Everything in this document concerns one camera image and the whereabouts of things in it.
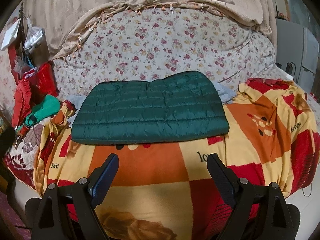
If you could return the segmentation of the light blue towel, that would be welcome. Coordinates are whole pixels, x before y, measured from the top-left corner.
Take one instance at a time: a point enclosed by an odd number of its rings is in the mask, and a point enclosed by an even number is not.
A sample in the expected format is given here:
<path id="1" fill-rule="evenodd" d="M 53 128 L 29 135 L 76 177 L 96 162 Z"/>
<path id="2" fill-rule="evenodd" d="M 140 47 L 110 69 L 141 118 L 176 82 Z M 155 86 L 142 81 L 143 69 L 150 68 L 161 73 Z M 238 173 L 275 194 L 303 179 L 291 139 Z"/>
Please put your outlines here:
<path id="1" fill-rule="evenodd" d="M 218 82 L 212 81 L 219 97 L 223 105 L 232 103 L 232 99 L 236 97 L 236 92 L 231 90 L 230 88 L 223 86 L 219 84 Z M 79 109 L 81 108 L 86 96 L 84 95 L 69 95 L 67 96 L 66 100 L 71 102 L 75 108 L 75 114 L 68 118 L 69 126 L 72 127 L 73 122 L 79 112 Z"/>

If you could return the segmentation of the red padded garment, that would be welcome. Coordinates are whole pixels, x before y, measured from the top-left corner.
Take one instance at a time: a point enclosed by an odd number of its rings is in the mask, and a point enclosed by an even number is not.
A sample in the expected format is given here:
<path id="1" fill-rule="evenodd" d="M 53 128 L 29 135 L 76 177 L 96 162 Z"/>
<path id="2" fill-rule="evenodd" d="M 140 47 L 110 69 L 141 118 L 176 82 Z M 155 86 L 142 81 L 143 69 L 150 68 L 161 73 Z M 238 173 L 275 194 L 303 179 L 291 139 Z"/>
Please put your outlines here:
<path id="1" fill-rule="evenodd" d="M 59 94 L 54 72 L 53 61 L 42 64 L 26 72 L 18 81 L 14 92 L 15 105 L 11 124 L 16 127 L 31 113 L 33 106 L 38 105 L 46 95 L 57 97 Z"/>

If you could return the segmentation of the bright green garment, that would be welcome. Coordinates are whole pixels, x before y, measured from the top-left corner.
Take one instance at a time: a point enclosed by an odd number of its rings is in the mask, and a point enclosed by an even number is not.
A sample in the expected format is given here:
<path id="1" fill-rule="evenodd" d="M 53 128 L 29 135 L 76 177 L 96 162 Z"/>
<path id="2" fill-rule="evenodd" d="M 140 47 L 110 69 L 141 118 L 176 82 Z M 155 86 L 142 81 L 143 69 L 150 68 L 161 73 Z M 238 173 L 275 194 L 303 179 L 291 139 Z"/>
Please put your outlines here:
<path id="1" fill-rule="evenodd" d="M 27 99 L 18 95 L 15 98 L 11 124 L 13 127 L 20 126 L 21 124 L 31 127 L 43 119 L 57 114 L 59 110 L 60 102 L 52 95 L 46 95 L 38 105 L 33 107 L 31 107 Z"/>

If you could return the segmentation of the black power adapter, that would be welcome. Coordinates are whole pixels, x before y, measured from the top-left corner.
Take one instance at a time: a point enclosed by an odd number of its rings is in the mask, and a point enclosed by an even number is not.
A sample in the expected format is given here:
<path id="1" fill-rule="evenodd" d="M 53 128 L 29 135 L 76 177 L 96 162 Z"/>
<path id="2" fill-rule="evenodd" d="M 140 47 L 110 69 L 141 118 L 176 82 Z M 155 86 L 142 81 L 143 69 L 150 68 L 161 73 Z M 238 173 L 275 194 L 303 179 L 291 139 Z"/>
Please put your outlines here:
<path id="1" fill-rule="evenodd" d="M 286 70 L 285 72 L 287 72 L 287 74 L 292 75 L 293 73 L 293 63 L 287 63 L 286 65 Z"/>

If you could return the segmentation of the red white floral blanket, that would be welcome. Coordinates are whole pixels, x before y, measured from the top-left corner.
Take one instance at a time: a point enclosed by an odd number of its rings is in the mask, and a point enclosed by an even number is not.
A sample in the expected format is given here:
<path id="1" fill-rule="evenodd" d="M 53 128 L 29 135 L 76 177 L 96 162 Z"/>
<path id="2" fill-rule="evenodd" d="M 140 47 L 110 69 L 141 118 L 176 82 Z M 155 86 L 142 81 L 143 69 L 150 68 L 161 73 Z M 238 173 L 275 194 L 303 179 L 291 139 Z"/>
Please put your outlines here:
<path id="1" fill-rule="evenodd" d="M 33 182 L 35 158 L 39 151 L 42 130 L 48 120 L 49 118 L 45 118 L 30 128 L 17 148 L 12 146 L 4 156 L 6 167 L 15 178 L 32 189 L 35 189 Z"/>

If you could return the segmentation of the beige tasselled bed cover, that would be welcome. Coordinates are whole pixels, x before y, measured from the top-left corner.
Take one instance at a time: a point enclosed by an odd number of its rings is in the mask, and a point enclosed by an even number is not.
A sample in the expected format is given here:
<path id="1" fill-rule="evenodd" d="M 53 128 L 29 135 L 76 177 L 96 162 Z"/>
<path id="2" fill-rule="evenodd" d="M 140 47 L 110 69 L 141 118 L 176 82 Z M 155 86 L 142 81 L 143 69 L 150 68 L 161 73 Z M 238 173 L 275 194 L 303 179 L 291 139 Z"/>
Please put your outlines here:
<path id="1" fill-rule="evenodd" d="M 23 0 L 24 12 L 42 27 L 50 55 L 66 56 L 84 43 L 98 22 L 124 10 L 185 8 L 229 17 L 277 42 L 272 0 Z"/>

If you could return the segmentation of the orange red yellow blanket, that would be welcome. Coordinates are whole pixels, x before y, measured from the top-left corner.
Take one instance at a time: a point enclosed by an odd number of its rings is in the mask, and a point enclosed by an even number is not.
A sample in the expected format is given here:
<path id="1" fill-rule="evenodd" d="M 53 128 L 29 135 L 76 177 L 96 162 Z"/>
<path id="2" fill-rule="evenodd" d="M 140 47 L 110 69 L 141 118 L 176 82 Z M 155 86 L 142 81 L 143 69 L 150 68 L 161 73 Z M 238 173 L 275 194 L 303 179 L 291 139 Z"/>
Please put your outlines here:
<path id="1" fill-rule="evenodd" d="M 252 184 L 276 182 L 285 197 L 309 186 L 319 162 L 319 105 L 293 83 L 249 79 L 224 107 L 227 135 L 148 145 L 88 146 L 63 129 L 50 153 L 39 152 L 33 181 L 74 184 L 119 157 L 119 170 L 97 216 L 115 239 L 208 239 L 224 227 L 226 205 L 208 170 L 216 153 Z"/>

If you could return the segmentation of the floral quilt pile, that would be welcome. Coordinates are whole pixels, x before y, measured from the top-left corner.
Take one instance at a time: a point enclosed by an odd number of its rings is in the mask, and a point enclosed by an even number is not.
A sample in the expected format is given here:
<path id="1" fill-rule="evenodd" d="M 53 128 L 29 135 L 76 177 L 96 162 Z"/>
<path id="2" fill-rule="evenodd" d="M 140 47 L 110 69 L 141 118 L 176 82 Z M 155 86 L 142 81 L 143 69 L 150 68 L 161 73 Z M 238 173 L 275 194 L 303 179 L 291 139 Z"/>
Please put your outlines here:
<path id="1" fill-rule="evenodd" d="M 262 33 L 191 9 L 120 12 L 99 22 L 75 52 L 54 62 L 60 96 L 87 95 L 106 81 L 153 81 L 202 72 L 232 90 L 252 77 L 283 79 Z"/>

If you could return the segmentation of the dark green puffer jacket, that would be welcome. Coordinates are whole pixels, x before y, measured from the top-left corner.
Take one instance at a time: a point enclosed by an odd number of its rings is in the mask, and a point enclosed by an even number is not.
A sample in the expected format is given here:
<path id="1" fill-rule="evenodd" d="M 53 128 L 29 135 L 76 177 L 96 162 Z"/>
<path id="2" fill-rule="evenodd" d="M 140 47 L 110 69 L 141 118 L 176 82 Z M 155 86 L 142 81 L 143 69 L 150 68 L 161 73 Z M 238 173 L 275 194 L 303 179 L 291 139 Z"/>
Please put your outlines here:
<path id="1" fill-rule="evenodd" d="M 229 123 L 213 83 L 201 72 L 147 81 L 110 81 L 85 98 L 71 130 L 84 145 L 182 142 L 225 135 Z"/>

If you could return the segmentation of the grey refrigerator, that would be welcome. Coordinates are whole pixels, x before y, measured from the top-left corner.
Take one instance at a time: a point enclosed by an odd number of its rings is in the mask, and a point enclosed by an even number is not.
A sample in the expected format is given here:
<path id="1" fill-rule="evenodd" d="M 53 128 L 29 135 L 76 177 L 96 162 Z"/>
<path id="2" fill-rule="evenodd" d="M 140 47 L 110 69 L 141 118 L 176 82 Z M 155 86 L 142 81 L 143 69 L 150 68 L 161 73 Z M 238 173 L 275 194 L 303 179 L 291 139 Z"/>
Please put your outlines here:
<path id="1" fill-rule="evenodd" d="M 319 43 L 312 32 L 294 22 L 276 19 L 277 59 L 283 71 L 287 63 L 293 63 L 292 77 L 307 93 L 311 93 L 316 77 Z"/>

